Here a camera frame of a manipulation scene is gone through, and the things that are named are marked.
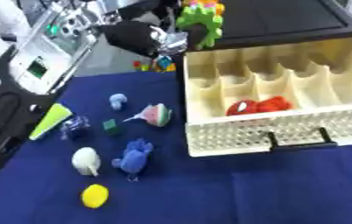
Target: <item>yellow pom-pom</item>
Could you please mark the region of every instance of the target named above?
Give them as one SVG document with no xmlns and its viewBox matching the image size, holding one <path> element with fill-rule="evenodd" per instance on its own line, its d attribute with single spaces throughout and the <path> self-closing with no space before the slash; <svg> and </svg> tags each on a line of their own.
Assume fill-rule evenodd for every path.
<svg viewBox="0 0 352 224">
<path fill-rule="evenodd" d="M 109 197 L 108 189 L 103 185 L 90 185 L 86 188 L 81 199 L 85 207 L 98 208 L 102 206 Z"/>
</svg>

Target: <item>white machine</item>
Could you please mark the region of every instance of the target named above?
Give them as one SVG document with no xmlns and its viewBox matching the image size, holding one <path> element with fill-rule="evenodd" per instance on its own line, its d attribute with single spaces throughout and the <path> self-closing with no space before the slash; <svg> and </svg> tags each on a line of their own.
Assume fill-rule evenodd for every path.
<svg viewBox="0 0 352 224">
<path fill-rule="evenodd" d="M 14 80 L 38 95 L 54 93 L 97 42 L 99 34 L 91 28 L 104 24 L 104 14 L 101 1 L 82 3 L 77 9 L 52 3 L 11 60 Z"/>
</svg>

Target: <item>toy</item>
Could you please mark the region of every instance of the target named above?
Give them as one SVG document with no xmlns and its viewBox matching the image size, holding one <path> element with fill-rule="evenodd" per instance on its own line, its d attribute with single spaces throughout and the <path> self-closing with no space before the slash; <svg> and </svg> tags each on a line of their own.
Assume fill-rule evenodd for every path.
<svg viewBox="0 0 352 224">
<path fill-rule="evenodd" d="M 159 55 L 156 62 L 161 69 L 166 70 L 172 64 L 172 59 L 169 56 Z"/>
<path fill-rule="evenodd" d="M 108 189 L 103 185 L 90 185 L 81 194 L 81 200 L 85 207 L 98 208 L 102 206 L 109 197 Z"/>
<path fill-rule="evenodd" d="M 222 36 L 222 13 L 225 10 L 223 4 L 217 1 L 187 1 L 176 25 L 184 29 L 189 25 L 203 24 L 208 28 L 208 35 L 196 46 L 198 50 L 205 46 L 212 47 L 215 40 Z"/>
<path fill-rule="evenodd" d="M 115 119 L 110 119 L 107 122 L 103 122 L 102 126 L 104 130 L 112 136 L 120 133 L 120 129 L 117 127 Z"/>
<path fill-rule="evenodd" d="M 227 116 L 239 116 L 257 113 L 257 102 L 239 101 L 228 108 Z"/>
<path fill-rule="evenodd" d="M 110 106 L 114 110 L 122 109 L 123 103 L 127 102 L 127 97 L 124 94 L 113 94 L 109 97 Z"/>
<path fill-rule="evenodd" d="M 123 151 L 122 158 L 112 160 L 112 166 L 129 174 L 129 181 L 137 181 L 137 175 L 147 164 L 147 158 L 153 150 L 153 145 L 143 138 L 131 141 Z"/>
<path fill-rule="evenodd" d="M 88 133 L 90 124 L 86 116 L 78 115 L 69 120 L 66 120 L 61 124 L 61 139 L 74 140 L 78 137 L 82 137 Z"/>
<path fill-rule="evenodd" d="M 163 103 L 159 103 L 155 106 L 147 106 L 144 108 L 144 110 L 142 110 L 141 113 L 124 120 L 124 122 L 128 122 L 134 119 L 144 119 L 153 126 L 164 127 L 171 120 L 171 116 L 172 111 L 168 109 Z"/>
<path fill-rule="evenodd" d="M 279 110 L 288 110 L 292 107 L 292 104 L 282 96 L 274 96 L 265 101 L 261 101 L 257 105 L 258 112 L 273 112 Z"/>
<path fill-rule="evenodd" d="M 141 69 L 141 62 L 140 62 L 139 60 L 134 60 L 134 62 L 132 62 L 132 65 L 134 66 L 134 70 L 140 71 L 140 69 Z"/>
<path fill-rule="evenodd" d="M 59 103 L 53 104 L 46 113 L 46 116 L 44 116 L 34 131 L 30 134 L 29 139 L 34 141 L 41 138 L 45 133 L 55 128 L 72 114 L 73 113 L 63 105 Z"/>
<path fill-rule="evenodd" d="M 73 167 L 84 176 L 98 176 L 98 169 L 101 165 L 100 157 L 95 150 L 90 147 L 84 147 L 77 150 L 72 158 Z"/>
<path fill-rule="evenodd" d="M 282 96 L 274 96 L 270 99 L 256 101 L 238 101 L 228 108 L 227 116 L 239 116 L 255 113 L 288 110 L 292 104 Z"/>
<path fill-rule="evenodd" d="M 174 63 L 172 63 L 171 65 L 169 65 L 169 67 L 166 68 L 167 72 L 174 72 L 176 71 L 176 65 Z"/>
</svg>

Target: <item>cable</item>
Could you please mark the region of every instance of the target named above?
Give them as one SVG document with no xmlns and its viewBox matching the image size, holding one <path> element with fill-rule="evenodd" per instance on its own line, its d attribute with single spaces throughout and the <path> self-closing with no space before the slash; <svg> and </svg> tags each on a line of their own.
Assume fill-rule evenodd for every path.
<svg viewBox="0 0 352 224">
<path fill-rule="evenodd" d="M 17 0 L 17 7 L 22 10 L 22 3 L 21 0 Z"/>
<path fill-rule="evenodd" d="M 48 9 L 48 5 L 44 2 L 44 0 L 39 0 L 39 3 L 41 6 L 43 6 L 44 9 Z"/>
<path fill-rule="evenodd" d="M 76 10 L 76 5 L 74 0 L 70 0 L 71 7 L 73 7 L 73 10 Z"/>
</svg>

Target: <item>blue animal toy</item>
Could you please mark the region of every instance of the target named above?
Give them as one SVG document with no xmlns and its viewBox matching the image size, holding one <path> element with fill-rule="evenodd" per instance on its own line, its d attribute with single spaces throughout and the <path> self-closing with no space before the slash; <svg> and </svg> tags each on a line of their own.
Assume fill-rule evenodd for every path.
<svg viewBox="0 0 352 224">
<path fill-rule="evenodd" d="M 129 174 L 129 181 L 137 181 L 137 175 L 144 169 L 153 145 L 143 138 L 131 141 L 124 149 L 123 157 L 112 160 L 112 166 Z"/>
<path fill-rule="evenodd" d="M 118 111 L 122 109 L 124 103 L 127 102 L 127 97 L 124 94 L 113 94 L 109 97 L 110 106 Z"/>
</svg>

